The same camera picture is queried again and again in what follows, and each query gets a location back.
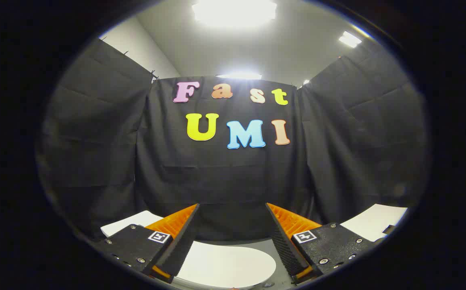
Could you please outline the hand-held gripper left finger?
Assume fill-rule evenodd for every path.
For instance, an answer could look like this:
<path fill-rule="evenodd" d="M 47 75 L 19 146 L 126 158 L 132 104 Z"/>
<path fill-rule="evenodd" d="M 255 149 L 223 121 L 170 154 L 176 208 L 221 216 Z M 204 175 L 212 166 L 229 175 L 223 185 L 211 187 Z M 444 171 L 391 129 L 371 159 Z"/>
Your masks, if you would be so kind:
<path fill-rule="evenodd" d="M 147 226 L 128 224 L 93 247 L 126 268 L 170 284 L 195 240 L 199 209 L 196 203 Z"/>

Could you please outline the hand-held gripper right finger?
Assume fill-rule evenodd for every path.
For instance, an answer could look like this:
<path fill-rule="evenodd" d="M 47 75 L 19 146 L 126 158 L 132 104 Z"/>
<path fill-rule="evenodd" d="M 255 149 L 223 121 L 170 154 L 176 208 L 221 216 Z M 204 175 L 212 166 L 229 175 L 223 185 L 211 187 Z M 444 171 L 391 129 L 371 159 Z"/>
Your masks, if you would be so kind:
<path fill-rule="evenodd" d="M 376 246 L 338 223 L 321 225 L 271 203 L 265 206 L 273 221 L 270 238 L 295 284 L 341 269 Z"/>

